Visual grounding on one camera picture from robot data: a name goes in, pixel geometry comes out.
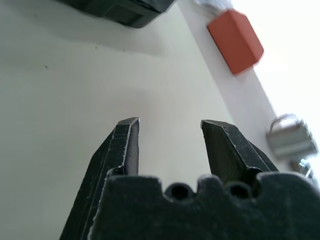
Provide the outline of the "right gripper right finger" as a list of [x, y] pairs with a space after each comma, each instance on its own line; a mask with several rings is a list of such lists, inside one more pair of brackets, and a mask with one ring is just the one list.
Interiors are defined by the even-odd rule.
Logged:
[[233, 124], [202, 120], [200, 124], [210, 171], [224, 184], [243, 182], [252, 186], [262, 172], [279, 170], [269, 157]]

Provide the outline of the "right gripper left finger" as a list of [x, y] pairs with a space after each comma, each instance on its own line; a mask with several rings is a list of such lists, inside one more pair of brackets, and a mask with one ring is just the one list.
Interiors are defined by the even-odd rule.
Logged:
[[117, 123], [93, 154], [59, 240], [90, 240], [108, 178], [139, 172], [139, 117]]

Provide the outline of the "black plastic tool case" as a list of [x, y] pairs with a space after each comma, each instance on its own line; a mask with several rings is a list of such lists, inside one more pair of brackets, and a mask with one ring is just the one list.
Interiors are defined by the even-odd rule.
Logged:
[[176, 0], [57, 0], [85, 14], [141, 29], [166, 13]]

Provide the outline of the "orange red brick block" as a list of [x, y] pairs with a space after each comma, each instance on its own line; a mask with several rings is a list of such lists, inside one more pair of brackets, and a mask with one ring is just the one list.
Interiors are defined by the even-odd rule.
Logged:
[[213, 19], [207, 29], [233, 75], [261, 60], [264, 48], [245, 14], [229, 8]]

